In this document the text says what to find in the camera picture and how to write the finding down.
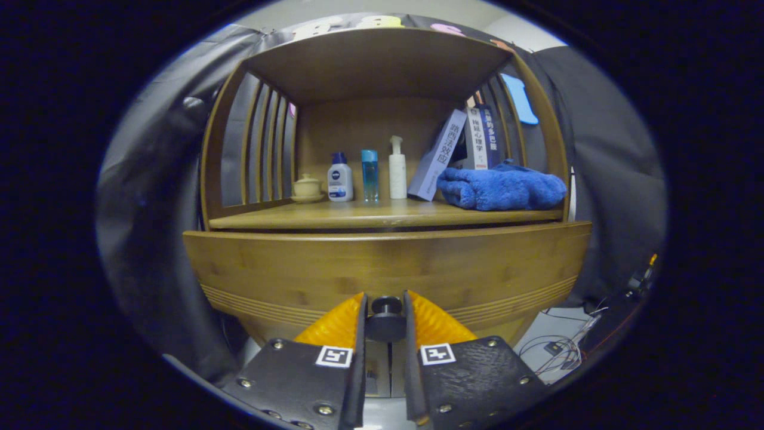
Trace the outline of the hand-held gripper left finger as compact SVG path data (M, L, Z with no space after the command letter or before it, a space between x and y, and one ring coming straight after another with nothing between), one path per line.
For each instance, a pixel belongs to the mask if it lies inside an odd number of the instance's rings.
M320 319L325 330L319 337L267 340L223 392L271 428L361 427L367 310L361 292Z

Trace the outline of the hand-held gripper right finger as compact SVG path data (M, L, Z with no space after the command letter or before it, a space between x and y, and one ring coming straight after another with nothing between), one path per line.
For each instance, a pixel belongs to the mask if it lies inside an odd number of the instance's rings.
M546 397L546 384L501 337L425 341L413 292L403 305L406 413L417 427L500 428Z

